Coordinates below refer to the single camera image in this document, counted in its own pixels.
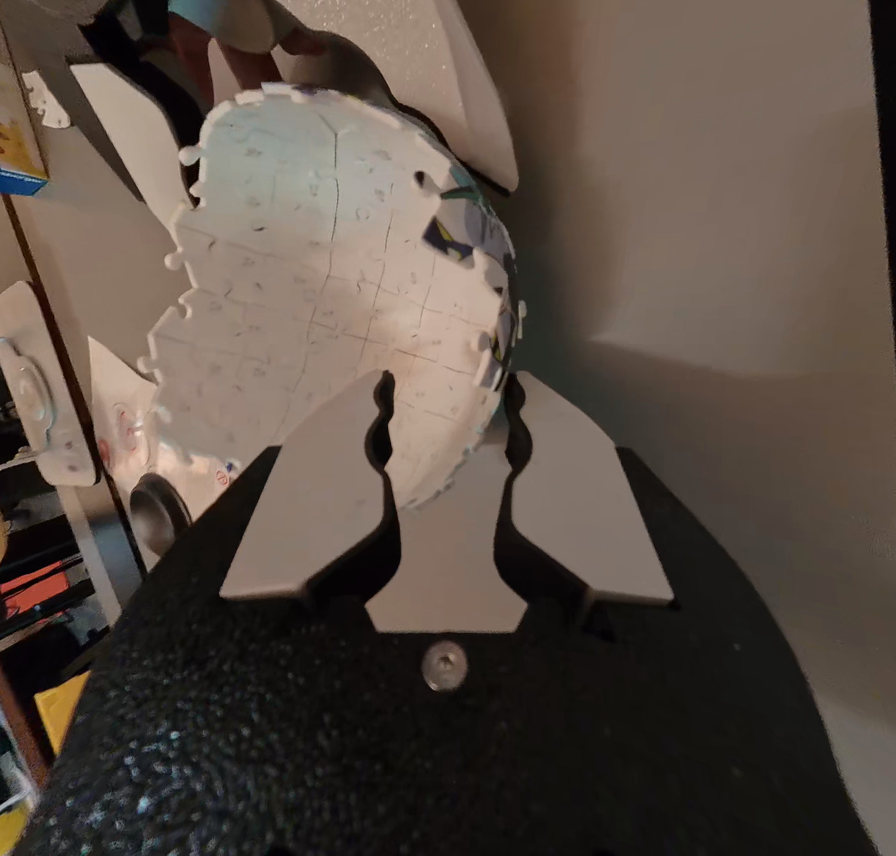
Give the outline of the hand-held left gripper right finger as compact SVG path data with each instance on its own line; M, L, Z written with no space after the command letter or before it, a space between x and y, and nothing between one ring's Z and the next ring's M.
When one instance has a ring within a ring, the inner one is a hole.
M504 389L508 424L495 534L501 579L529 606L585 626L599 603L667 608L675 595L612 439L529 372Z

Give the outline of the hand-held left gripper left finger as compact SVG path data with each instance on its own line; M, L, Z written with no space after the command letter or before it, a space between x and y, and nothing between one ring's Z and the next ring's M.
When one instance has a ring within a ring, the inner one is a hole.
M400 534L388 424L395 378L371 371L281 446L219 595L368 603L395 576Z

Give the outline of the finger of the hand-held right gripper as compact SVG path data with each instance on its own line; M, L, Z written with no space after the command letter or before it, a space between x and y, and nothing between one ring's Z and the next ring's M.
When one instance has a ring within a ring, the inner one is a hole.
M351 42L403 111L498 189L519 171L497 87L457 0L276 0L316 33Z
M150 64L143 66L149 91L105 63L72 64L70 70L149 210L194 204L196 175L180 158L197 144L203 123L193 97Z

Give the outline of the pile of white puzzle pieces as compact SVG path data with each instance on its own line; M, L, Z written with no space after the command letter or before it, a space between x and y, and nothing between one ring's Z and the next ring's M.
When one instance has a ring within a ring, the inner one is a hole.
M39 71L22 73L21 79L27 91L28 104L42 126L54 130L65 130L72 126L71 117Z

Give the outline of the colourful puzzle ball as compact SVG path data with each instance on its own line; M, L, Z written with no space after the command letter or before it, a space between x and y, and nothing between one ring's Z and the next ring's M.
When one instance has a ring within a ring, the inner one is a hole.
M516 254L476 181L414 120L286 83L220 103L168 263L191 287L148 335L160 434L232 472L365 374L394 379L397 507L445 491L519 340Z

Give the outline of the blue puzzle box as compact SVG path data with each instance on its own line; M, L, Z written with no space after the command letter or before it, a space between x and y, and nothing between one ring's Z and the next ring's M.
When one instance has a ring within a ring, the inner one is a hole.
M1 193L34 196L49 182L14 71L1 68Z

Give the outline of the black round ball stand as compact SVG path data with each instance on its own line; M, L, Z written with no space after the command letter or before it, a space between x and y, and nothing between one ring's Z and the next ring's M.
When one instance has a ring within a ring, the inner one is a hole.
M156 472L140 477L129 495L129 508L136 537L158 558L193 523L174 485Z

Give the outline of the person's right hand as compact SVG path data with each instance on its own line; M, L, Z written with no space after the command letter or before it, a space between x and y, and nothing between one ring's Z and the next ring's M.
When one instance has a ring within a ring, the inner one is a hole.
M214 83L210 70L209 44L212 37L184 17L168 12L168 36L175 55L188 77L197 87L203 106L215 104ZM325 41L294 28L279 43L293 56L321 56L327 51ZM260 89L265 82L282 82L279 68L271 53L249 53L227 44L219 45L231 73L243 90Z

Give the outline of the white instruction leaflet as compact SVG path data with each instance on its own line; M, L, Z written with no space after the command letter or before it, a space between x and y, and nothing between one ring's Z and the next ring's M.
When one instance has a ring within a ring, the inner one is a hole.
M128 499L142 476L155 473L180 496L196 520L241 472L189 451L165 432L155 403L158 386L139 375L100 342L89 338L92 419L98 451L119 493Z

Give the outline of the white round holder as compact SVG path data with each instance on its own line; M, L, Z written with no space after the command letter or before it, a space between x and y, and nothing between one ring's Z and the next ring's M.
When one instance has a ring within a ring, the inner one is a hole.
M20 354L6 337L1 339L1 366L28 450L33 456L42 455L50 448L50 432L56 422L49 386L39 366Z

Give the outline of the yellow plastic bin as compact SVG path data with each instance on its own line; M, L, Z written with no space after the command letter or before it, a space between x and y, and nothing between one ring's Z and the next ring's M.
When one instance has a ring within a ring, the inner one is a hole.
M84 671L33 696L39 719L55 757L63 748L64 739L90 674L90 671Z

